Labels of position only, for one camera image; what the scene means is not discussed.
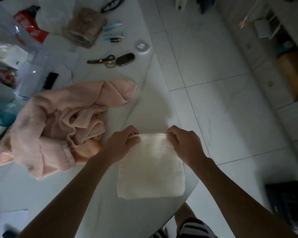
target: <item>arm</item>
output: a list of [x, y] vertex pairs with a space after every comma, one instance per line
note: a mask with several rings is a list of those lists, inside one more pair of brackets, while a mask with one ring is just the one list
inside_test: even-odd
[[73, 238], [99, 181], [112, 164], [121, 160], [140, 141], [139, 137], [128, 140], [130, 135], [138, 133], [133, 126], [115, 132], [98, 154], [90, 158], [74, 179], [24, 228], [18, 238]]
[[205, 156], [193, 131], [172, 126], [167, 133], [178, 156], [213, 196], [236, 238], [298, 238], [283, 220], [267, 211]]

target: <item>hand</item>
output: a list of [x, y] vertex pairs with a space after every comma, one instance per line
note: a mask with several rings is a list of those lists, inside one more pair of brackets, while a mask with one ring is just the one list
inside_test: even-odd
[[102, 156], [102, 158], [109, 162], [109, 165], [122, 160], [130, 148], [140, 141], [140, 137], [133, 137], [131, 139], [128, 139], [128, 137], [138, 134], [138, 130], [132, 125], [123, 131], [114, 132], [96, 156]]
[[193, 131], [186, 131], [171, 126], [167, 130], [167, 139], [171, 142], [175, 152], [188, 166], [192, 166], [197, 160], [207, 158], [203, 152], [200, 138]]

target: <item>black oval device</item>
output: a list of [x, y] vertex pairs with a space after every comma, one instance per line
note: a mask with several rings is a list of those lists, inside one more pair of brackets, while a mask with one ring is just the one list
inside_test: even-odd
[[123, 66], [135, 60], [135, 55], [133, 53], [127, 53], [116, 59], [116, 65]]

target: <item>folded white towel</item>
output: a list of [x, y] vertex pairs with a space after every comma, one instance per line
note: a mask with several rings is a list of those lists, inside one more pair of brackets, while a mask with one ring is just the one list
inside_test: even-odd
[[166, 134], [143, 134], [119, 165], [117, 193], [125, 199], [175, 197], [185, 191], [183, 162]]

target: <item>person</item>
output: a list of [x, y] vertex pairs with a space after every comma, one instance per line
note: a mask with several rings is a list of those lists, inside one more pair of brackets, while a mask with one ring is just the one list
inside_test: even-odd
[[[74, 238], [97, 184], [107, 169], [123, 159], [140, 141], [139, 137], [128, 139], [138, 133], [133, 126], [114, 132], [103, 148], [20, 232], [18, 238]], [[179, 158], [195, 172], [213, 196], [236, 238], [298, 238], [283, 220], [267, 211], [205, 156], [201, 141], [193, 131], [172, 126], [167, 134]], [[194, 216], [186, 203], [176, 212], [175, 221], [180, 238], [216, 237]], [[164, 238], [165, 234], [159, 232], [154, 237]]]

